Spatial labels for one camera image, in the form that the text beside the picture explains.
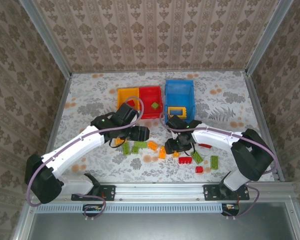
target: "table surface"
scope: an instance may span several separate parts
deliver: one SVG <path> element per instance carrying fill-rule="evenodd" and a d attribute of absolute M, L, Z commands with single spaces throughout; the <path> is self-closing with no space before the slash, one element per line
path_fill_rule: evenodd
<path fill-rule="evenodd" d="M 54 148 L 58 148 L 78 135 L 99 115 L 115 112 L 117 89 L 160 86 L 164 102 L 165 80 L 191 79 L 194 81 L 195 119 L 211 127 L 244 132 L 251 128 L 259 132 L 257 120 L 241 71 L 206 72 L 130 72 L 103 74 L 73 74 Z M 139 125 L 150 129 L 150 139 L 159 145 L 171 138 L 158 119 L 144 119 Z M 177 158 L 167 155 L 159 159 L 158 153 L 140 149 L 139 154 L 123 155 L 122 148 L 108 144 L 87 153 L 65 171 L 66 175 L 90 173 L 100 182 L 219 182 L 236 168 L 232 153 L 216 147 L 196 147 L 203 157 L 204 173 L 195 173 L 197 164 L 178 164 Z M 219 169 L 210 170 L 211 156 L 219 157 Z M 261 181 L 274 181 L 273 175 Z"/>

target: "floral wallpaper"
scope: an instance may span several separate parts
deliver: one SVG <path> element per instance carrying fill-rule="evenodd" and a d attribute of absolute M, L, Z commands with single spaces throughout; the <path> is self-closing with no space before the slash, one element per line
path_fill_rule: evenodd
<path fill-rule="evenodd" d="M 285 178 L 300 200 L 300 0 L 295 0 L 256 70 L 254 81 Z"/>
<path fill-rule="evenodd" d="M 19 1 L 0 0 L 0 240 L 17 225 L 26 159 L 44 153 L 64 84 Z"/>
<path fill-rule="evenodd" d="M 34 0 L 72 72 L 244 69 L 279 0 Z"/>
<path fill-rule="evenodd" d="M 79 73 L 71 77 L 54 148 L 58 148 L 82 132 L 97 116 L 115 112 L 118 89 L 160 86 L 165 102 L 164 88 L 168 79 L 190 79 L 194 82 L 195 119 L 209 126 L 234 132 L 247 128 L 259 132 L 258 123 L 241 71 L 166 71 L 124 73 Z M 143 119 L 138 124 L 150 129 L 150 141 L 163 146 L 172 135 L 158 119 Z M 111 148 L 108 143 L 93 149 L 70 166 L 64 174 L 92 174 L 100 182 L 217 182 L 237 166 L 232 153 L 216 147 L 196 146 L 204 161 L 199 164 L 204 173 L 195 173 L 197 164 L 179 164 L 177 158 L 167 155 L 159 159 L 158 151 L 140 149 L 138 154 L 125 156 L 122 147 Z M 219 169 L 211 170 L 211 156 L 218 156 Z M 273 181 L 273 175 L 262 176 L 261 181 Z"/>

